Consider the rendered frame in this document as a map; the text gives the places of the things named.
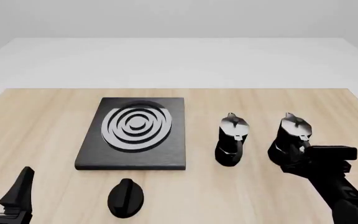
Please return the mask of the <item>round black stove knob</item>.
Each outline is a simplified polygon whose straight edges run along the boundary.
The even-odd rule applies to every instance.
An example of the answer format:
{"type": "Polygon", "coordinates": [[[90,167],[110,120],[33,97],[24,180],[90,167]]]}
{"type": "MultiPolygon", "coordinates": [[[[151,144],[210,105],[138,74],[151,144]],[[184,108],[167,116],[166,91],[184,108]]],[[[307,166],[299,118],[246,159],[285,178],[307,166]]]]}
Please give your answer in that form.
{"type": "Polygon", "coordinates": [[[141,210],[144,192],[132,179],[122,179],[108,195],[108,209],[117,218],[130,218],[141,210]]]}

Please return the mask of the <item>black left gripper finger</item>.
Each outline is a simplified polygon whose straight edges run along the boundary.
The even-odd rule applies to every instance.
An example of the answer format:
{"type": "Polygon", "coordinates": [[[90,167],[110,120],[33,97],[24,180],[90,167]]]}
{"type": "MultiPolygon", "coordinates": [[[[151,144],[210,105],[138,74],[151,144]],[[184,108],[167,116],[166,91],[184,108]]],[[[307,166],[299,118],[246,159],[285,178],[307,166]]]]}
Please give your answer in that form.
{"type": "Polygon", "coordinates": [[[5,212],[32,211],[34,170],[24,167],[8,192],[0,199],[5,212]]]}

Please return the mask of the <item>black silver moka pot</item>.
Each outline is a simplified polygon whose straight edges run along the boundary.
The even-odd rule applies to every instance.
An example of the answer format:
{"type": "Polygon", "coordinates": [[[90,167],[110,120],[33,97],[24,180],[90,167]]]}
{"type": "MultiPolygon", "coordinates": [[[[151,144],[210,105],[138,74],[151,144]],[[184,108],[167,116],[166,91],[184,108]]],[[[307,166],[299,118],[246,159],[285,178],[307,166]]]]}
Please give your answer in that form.
{"type": "Polygon", "coordinates": [[[236,166],[243,156],[244,142],[249,134],[249,124],[234,113],[228,113],[219,125],[215,160],[226,167],[236,166]]]}
{"type": "Polygon", "coordinates": [[[281,119],[277,136],[267,153],[269,159],[278,166],[297,163],[304,150],[310,146],[312,127],[304,119],[293,113],[286,113],[281,119]]]}

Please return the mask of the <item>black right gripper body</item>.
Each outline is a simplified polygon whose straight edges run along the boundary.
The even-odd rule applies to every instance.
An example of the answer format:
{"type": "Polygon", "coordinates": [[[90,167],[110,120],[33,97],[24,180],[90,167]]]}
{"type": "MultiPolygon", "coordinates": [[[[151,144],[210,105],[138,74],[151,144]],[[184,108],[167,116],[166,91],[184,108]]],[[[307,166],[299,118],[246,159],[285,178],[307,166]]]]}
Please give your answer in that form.
{"type": "Polygon", "coordinates": [[[314,164],[310,161],[300,161],[293,164],[280,166],[284,173],[289,173],[303,177],[305,179],[312,179],[314,177],[314,164]]]}

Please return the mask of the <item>flat black stove plate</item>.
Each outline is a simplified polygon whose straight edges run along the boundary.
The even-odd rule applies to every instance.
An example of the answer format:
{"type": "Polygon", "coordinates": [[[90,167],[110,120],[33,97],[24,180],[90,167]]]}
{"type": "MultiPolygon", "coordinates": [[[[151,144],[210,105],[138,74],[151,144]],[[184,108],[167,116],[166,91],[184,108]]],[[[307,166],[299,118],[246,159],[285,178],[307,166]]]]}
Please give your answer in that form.
{"type": "Polygon", "coordinates": [[[75,169],[185,170],[184,99],[102,98],[75,169]]]}

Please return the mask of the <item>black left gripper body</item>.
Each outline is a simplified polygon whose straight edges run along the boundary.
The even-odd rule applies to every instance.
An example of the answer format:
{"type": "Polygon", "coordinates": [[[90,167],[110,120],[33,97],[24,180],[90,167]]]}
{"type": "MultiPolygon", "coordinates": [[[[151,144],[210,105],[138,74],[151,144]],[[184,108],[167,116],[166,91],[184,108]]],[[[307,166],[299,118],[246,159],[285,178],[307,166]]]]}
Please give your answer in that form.
{"type": "Polygon", "coordinates": [[[3,213],[0,212],[0,224],[30,224],[31,219],[31,208],[18,210],[12,208],[5,210],[3,213]]]}

